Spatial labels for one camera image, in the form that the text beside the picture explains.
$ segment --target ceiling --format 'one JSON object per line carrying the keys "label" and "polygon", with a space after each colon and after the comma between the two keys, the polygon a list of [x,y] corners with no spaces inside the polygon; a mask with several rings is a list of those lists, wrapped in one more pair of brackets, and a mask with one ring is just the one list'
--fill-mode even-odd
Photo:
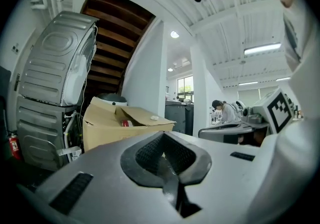
{"label": "ceiling", "polygon": [[[215,80],[220,81],[221,87],[257,80],[275,81],[290,76],[282,48],[244,56],[246,48],[282,42],[283,7],[278,0],[155,1],[172,14],[189,35],[198,36],[199,44],[205,49],[208,70]],[[63,9],[71,8],[71,2],[62,0]],[[164,12],[149,11],[157,16]],[[169,37],[168,42],[167,67],[174,69],[174,72],[167,73],[168,77],[192,68],[191,41],[184,37],[181,28],[176,31],[180,37]],[[184,65],[182,68],[175,68],[181,63]]]}

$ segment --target red fire extinguisher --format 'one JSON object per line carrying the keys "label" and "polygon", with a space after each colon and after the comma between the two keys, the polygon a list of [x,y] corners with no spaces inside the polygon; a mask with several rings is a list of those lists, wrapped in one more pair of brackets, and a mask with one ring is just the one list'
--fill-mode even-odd
{"label": "red fire extinguisher", "polygon": [[19,140],[16,134],[11,134],[9,137],[10,149],[12,155],[19,160],[23,160],[21,150],[19,147]]}

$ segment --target fluorescent light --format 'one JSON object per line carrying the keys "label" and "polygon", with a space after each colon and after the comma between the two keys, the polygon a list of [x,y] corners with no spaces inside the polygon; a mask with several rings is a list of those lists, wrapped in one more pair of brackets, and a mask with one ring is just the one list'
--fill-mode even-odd
{"label": "fluorescent light", "polygon": [[279,78],[276,81],[282,81],[282,80],[288,80],[288,79],[291,79],[291,78],[290,77],[288,77],[288,78]]}
{"label": "fluorescent light", "polygon": [[240,83],[239,86],[244,86],[244,85],[251,85],[251,84],[257,84],[258,82],[248,82],[248,83]]}
{"label": "fluorescent light", "polygon": [[175,30],[173,30],[170,35],[172,38],[179,38],[179,34],[177,34]]}
{"label": "fluorescent light", "polygon": [[281,43],[275,43],[275,44],[270,44],[270,45],[265,45],[265,46],[257,46],[253,48],[248,48],[244,51],[244,54],[254,54],[258,52],[264,52],[268,50],[274,50],[278,49],[281,47]]}

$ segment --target black mesh grille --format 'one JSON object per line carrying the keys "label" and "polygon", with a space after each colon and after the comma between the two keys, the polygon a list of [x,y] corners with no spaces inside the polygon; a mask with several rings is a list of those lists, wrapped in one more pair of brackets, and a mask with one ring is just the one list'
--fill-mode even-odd
{"label": "black mesh grille", "polygon": [[62,214],[69,214],[92,178],[90,174],[78,174],[50,203],[50,206]]}
{"label": "black mesh grille", "polygon": [[157,175],[163,153],[176,174],[186,170],[196,160],[196,155],[192,150],[165,134],[160,135],[139,149],[135,160],[142,168]]}

